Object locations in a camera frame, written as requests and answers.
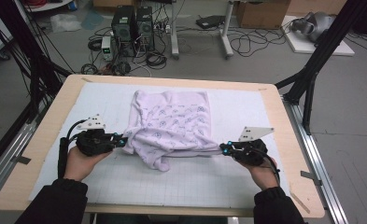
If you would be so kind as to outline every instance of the person's left hand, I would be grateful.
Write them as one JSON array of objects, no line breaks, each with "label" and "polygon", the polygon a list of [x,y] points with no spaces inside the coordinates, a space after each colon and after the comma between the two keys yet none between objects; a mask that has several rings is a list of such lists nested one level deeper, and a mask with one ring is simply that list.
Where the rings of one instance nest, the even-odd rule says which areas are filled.
[{"label": "person's left hand", "polygon": [[81,181],[91,173],[96,163],[107,157],[111,152],[88,157],[80,152],[78,147],[72,147],[67,155],[64,179]]}]

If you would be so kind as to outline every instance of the white bracket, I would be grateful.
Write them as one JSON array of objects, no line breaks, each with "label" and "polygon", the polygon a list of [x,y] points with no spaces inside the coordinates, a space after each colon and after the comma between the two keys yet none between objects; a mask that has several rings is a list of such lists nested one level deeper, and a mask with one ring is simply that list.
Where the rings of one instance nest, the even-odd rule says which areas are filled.
[{"label": "white bracket", "polygon": [[104,129],[106,125],[99,114],[78,125],[79,130]]},{"label": "white bracket", "polygon": [[239,142],[248,142],[257,140],[269,133],[273,133],[274,128],[245,127],[238,138]]}]

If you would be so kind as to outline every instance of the sleeve of garment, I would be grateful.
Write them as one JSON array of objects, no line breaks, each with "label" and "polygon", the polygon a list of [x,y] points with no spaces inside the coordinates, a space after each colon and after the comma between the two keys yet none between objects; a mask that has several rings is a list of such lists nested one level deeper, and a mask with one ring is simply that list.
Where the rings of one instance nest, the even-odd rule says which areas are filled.
[{"label": "sleeve of garment", "polygon": [[87,185],[75,180],[57,179],[40,190],[16,224],[81,224],[87,189]]},{"label": "sleeve of garment", "polygon": [[256,224],[304,224],[302,215],[282,188],[266,189],[255,195]]}]

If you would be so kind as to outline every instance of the black metal pole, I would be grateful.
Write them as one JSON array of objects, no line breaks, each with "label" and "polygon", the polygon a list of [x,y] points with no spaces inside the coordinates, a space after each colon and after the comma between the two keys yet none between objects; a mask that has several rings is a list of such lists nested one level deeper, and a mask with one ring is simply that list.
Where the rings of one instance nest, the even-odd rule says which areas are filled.
[{"label": "black metal pole", "polygon": [[303,126],[307,134],[311,134],[309,124],[317,75],[366,7],[367,0],[347,0],[305,67],[298,74],[275,84],[278,89],[281,89],[294,83],[289,92],[284,94],[284,99],[293,105],[297,105],[306,92]]}]

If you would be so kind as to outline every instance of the printed pattern on fabric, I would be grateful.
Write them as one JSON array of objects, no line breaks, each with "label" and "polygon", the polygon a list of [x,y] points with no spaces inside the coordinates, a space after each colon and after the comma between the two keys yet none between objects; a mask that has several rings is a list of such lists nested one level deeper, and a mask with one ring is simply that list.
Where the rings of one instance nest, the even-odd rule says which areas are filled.
[{"label": "printed pattern on fabric", "polygon": [[220,154],[211,138],[211,117],[204,91],[146,93],[131,104],[124,151],[140,156],[151,169],[168,171],[165,157]]}]

